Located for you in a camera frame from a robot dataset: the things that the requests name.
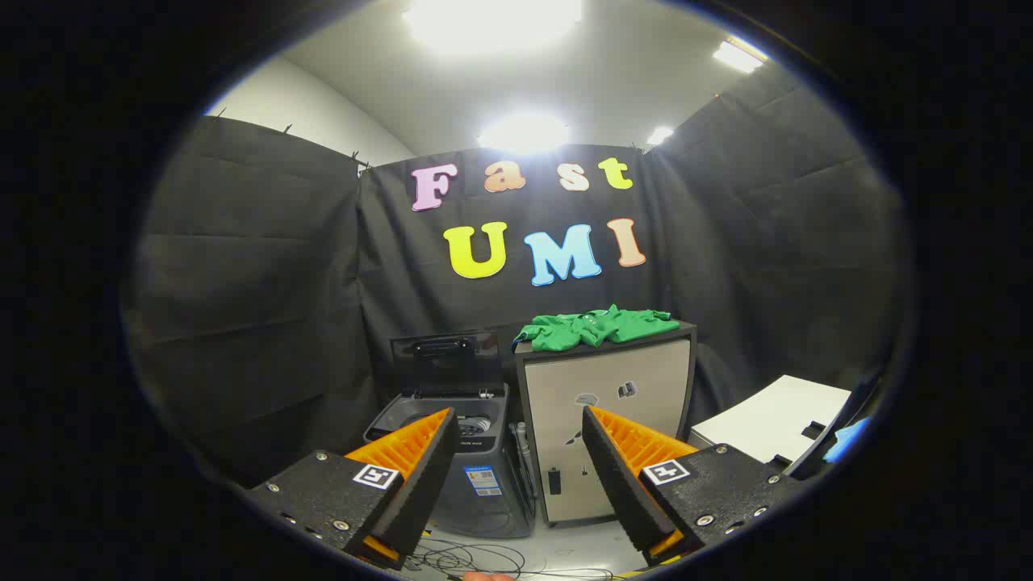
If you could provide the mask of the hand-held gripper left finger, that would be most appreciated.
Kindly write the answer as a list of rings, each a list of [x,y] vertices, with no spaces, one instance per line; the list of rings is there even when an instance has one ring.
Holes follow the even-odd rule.
[[[274,525],[366,565],[399,571],[416,551],[460,448],[453,408],[347,454],[314,451],[246,492]]]

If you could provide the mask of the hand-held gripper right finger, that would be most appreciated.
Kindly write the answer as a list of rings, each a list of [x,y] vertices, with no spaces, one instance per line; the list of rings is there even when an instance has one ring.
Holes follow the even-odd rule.
[[[598,406],[584,406],[582,435],[617,521],[648,565],[741,536],[808,490],[732,445],[698,449]]]

